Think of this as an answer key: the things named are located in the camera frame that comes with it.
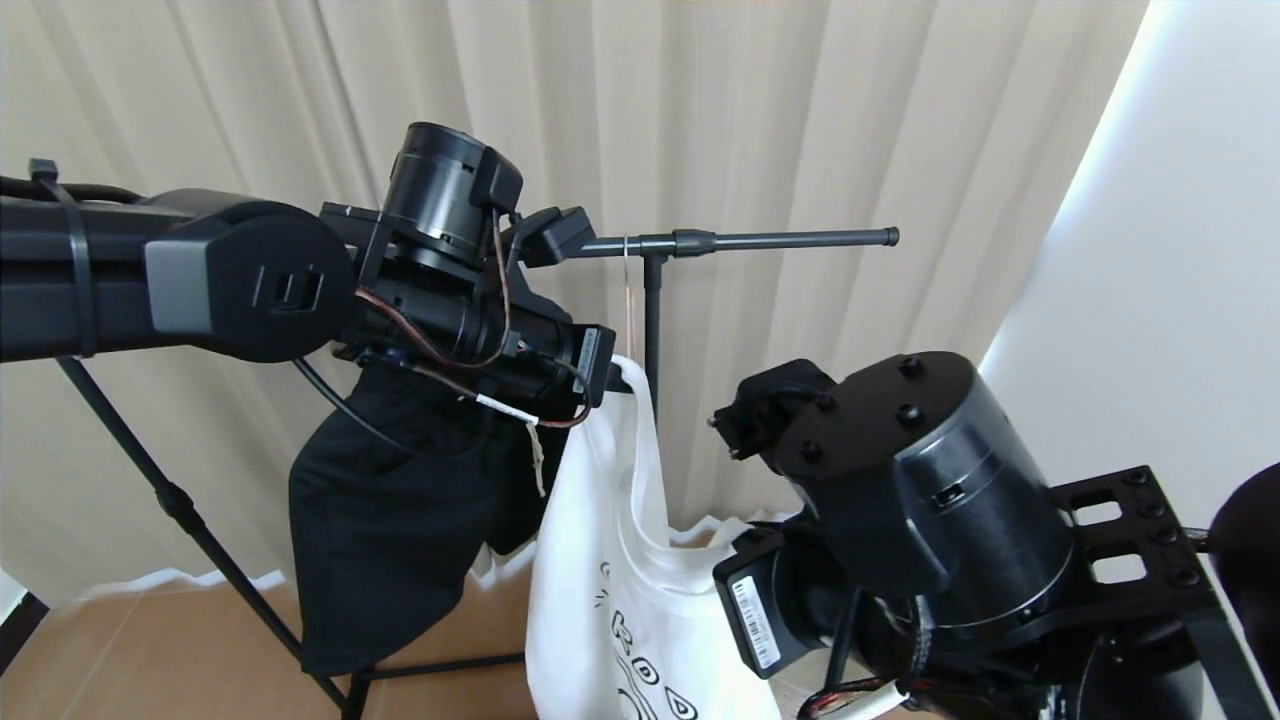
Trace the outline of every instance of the curtain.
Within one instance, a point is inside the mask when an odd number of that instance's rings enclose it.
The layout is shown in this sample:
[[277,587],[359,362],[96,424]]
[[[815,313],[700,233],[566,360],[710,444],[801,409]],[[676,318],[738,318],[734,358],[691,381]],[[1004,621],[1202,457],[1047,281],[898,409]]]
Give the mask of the curtain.
[[[797,501],[704,419],[751,373],[980,360],[1037,256],[1144,3],[8,0],[0,165],[376,206],[406,126],[522,170],[521,209],[600,234],[897,225],[897,247],[667,264],[659,434],[672,521]],[[631,260],[530,272],[626,343]],[[636,327],[641,327],[639,318]],[[634,338],[643,357],[643,338]],[[339,389],[355,368],[312,359]],[[292,366],[191,348],[95,378],[251,574],[292,566],[285,478],[330,407]],[[5,365],[0,564],[51,603],[209,569],[51,361]]]

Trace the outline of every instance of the dark baseboard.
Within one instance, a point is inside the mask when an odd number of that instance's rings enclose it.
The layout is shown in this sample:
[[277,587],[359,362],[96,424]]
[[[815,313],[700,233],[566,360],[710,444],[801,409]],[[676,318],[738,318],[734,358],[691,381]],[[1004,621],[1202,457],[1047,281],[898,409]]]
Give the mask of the dark baseboard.
[[0,624],[0,675],[4,675],[13,659],[18,657],[22,646],[27,644],[45,615],[49,615],[49,607],[36,600],[36,596],[27,593],[18,607],[4,619],[4,624]]

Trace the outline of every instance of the screw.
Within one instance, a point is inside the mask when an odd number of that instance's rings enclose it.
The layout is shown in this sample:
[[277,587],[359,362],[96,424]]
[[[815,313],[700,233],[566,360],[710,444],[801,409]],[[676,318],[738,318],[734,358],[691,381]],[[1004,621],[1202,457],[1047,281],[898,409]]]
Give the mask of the screw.
[[906,404],[897,409],[897,421],[905,427],[914,425],[920,421],[923,413],[915,405]]
[[1160,528],[1151,533],[1151,539],[1160,544],[1174,544],[1178,542],[1178,528]]
[[806,439],[800,445],[800,457],[804,457],[806,462],[817,462],[822,460],[822,446]]
[[1181,570],[1175,570],[1171,575],[1169,575],[1169,582],[1180,588],[1193,588],[1199,584],[1199,573],[1192,570],[1190,568],[1183,568]]
[[1164,518],[1167,511],[1162,502],[1148,502],[1138,510],[1138,514],[1143,518]]
[[910,357],[902,360],[902,363],[897,366],[897,370],[902,373],[902,377],[905,378],[918,378],[922,373],[924,373],[924,364],[920,363],[919,357],[911,355]]

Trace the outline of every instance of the clothes rack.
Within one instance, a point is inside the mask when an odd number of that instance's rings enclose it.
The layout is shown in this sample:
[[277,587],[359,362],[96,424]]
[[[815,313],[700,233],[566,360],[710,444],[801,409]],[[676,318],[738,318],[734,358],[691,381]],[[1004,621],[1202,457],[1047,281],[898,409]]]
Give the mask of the clothes rack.
[[[672,258],[698,258],[719,250],[765,250],[797,247],[845,247],[860,245],[896,245],[897,228],[876,231],[835,231],[773,234],[726,234],[717,236],[705,231],[675,231],[668,234],[644,234],[639,237],[600,237],[586,243],[577,258],[621,258],[639,255],[644,259],[645,293],[645,374],[649,379],[654,415],[658,413],[658,366],[660,359],[660,313],[662,313],[662,268]],[[191,536],[192,541],[212,561],[214,566],[227,578],[236,592],[253,610],[253,614],[271,630],[280,644],[301,662],[302,643],[280,620],[280,616],[253,587],[236,560],[227,552],[204,518],[196,511],[196,505],[180,487],[164,474],[155,460],[138,441],[128,423],[111,405],[110,398],[93,380],[84,365],[76,357],[60,357],[58,365],[81,393],[93,414],[111,433],[115,442],[124,450],[142,477],[151,484],[156,501],[166,515]],[[375,669],[366,667],[351,675],[351,685],[343,693],[332,678],[311,675],[316,685],[337,705],[342,720],[360,720],[365,712],[370,683],[410,675],[449,673],[474,667],[486,667],[509,662],[522,662],[525,655],[511,653],[493,657],[477,657],[451,662],[434,662],[410,667]]]

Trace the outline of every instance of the wooden floor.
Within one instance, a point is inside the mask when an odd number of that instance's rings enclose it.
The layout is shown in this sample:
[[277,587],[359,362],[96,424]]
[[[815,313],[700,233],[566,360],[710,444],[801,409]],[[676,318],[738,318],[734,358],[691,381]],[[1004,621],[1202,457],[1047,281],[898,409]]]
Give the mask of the wooden floor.
[[[265,596],[297,632],[292,588]],[[472,583],[448,618],[383,666],[520,652],[527,601],[527,573],[488,592]],[[810,653],[774,679],[785,717],[795,717],[824,665],[822,653]],[[346,680],[338,685],[346,689]],[[0,720],[311,717],[333,720],[338,711],[227,585],[174,583],[54,610],[0,678]],[[506,665],[374,683],[365,717],[511,720],[535,712],[524,666]]]

